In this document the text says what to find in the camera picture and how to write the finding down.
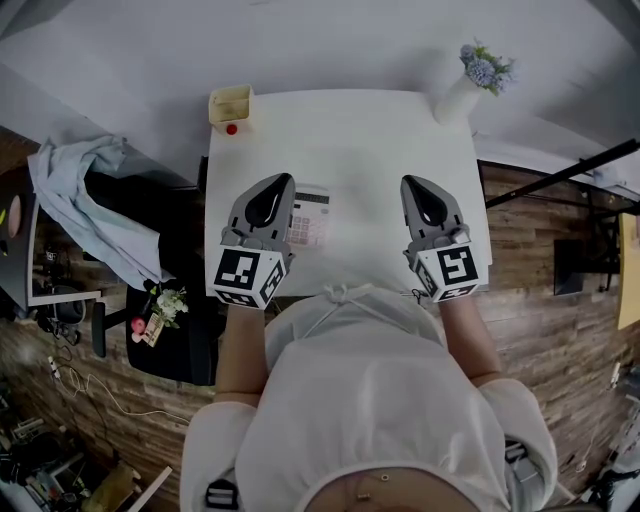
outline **white cord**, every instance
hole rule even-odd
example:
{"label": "white cord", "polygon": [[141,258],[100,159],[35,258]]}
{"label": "white cord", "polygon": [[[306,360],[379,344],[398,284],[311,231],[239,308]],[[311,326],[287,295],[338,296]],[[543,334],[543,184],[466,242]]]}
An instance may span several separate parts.
{"label": "white cord", "polygon": [[69,391],[69,389],[67,388],[67,386],[65,386],[64,381],[62,380],[62,378],[60,379],[56,379],[60,381],[60,384],[62,384],[62,387],[64,389],[64,391],[71,397],[71,398],[75,398],[78,393],[84,393],[86,395],[89,395],[89,381],[91,380],[91,378],[93,377],[93,379],[100,384],[104,390],[108,393],[108,395],[111,397],[111,400],[114,401],[114,403],[118,406],[118,409],[120,409],[120,412],[126,416],[149,416],[151,414],[165,414],[171,418],[174,418],[176,420],[179,421],[183,421],[184,423],[189,423],[189,420],[186,418],[183,418],[181,416],[176,416],[175,414],[171,414],[167,411],[162,411],[162,410],[158,410],[158,411],[149,411],[149,412],[127,412],[125,411],[122,407],[120,407],[120,404],[118,403],[118,401],[115,399],[115,397],[111,394],[111,391],[109,391],[109,388],[107,386],[105,386],[105,384],[95,375],[89,374],[89,376],[87,377],[87,383],[85,384],[85,386],[82,386],[82,383],[80,382],[80,374],[75,370],[75,368],[71,368],[69,367],[69,375],[71,376],[71,383],[73,384],[73,387],[75,388],[75,392],[71,393],[71,391]]}

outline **black strap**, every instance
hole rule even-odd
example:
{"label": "black strap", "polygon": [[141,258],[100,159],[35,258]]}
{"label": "black strap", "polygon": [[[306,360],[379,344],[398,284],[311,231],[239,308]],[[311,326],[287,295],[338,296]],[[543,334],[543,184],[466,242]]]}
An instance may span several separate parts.
{"label": "black strap", "polygon": [[238,510],[238,488],[228,480],[216,480],[204,495],[207,510]]}

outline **white vase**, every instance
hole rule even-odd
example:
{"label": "white vase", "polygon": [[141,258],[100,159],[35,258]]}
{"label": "white vase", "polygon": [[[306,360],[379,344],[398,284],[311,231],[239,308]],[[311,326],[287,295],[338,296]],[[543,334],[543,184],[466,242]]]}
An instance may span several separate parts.
{"label": "white vase", "polygon": [[478,103],[482,91],[467,75],[462,75],[438,102],[433,117],[442,125],[466,119]]}

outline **drawstring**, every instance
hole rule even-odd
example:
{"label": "drawstring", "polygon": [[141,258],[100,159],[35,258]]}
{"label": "drawstring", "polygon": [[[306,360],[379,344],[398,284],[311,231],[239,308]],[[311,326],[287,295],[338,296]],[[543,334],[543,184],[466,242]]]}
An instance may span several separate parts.
{"label": "drawstring", "polygon": [[311,334],[311,332],[318,327],[322,322],[324,322],[327,318],[329,318],[340,306],[346,304],[346,303],[351,303],[354,306],[356,306],[357,308],[361,309],[362,311],[364,311],[365,313],[371,315],[374,318],[377,318],[378,320],[386,323],[386,324],[392,324],[395,325],[398,329],[401,329],[405,332],[410,332],[409,330],[407,330],[407,328],[405,326],[400,325],[399,323],[397,323],[396,321],[392,320],[391,318],[388,318],[384,315],[381,315],[380,313],[378,313],[377,311],[375,311],[374,309],[371,309],[368,306],[365,306],[364,304],[360,304],[358,302],[356,302],[353,299],[349,299],[347,297],[349,290],[347,289],[347,285],[346,284],[342,284],[340,287],[340,290],[342,291],[342,294],[339,294],[338,292],[340,290],[335,290],[333,288],[333,286],[331,285],[325,285],[324,286],[325,291],[327,292],[327,298],[329,299],[330,302],[333,303],[333,306],[331,307],[331,309],[329,311],[327,311],[324,315],[322,315],[320,317],[320,319],[313,324],[313,326],[311,327],[311,329],[309,329],[303,336],[301,336],[301,339],[306,338],[307,336],[309,336]]}

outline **calculator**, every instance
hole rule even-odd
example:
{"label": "calculator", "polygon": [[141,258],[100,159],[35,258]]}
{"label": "calculator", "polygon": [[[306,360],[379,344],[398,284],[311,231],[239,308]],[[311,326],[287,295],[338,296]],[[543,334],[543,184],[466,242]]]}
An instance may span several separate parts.
{"label": "calculator", "polygon": [[296,184],[296,198],[287,231],[287,243],[321,247],[329,221],[329,191],[316,185]]}

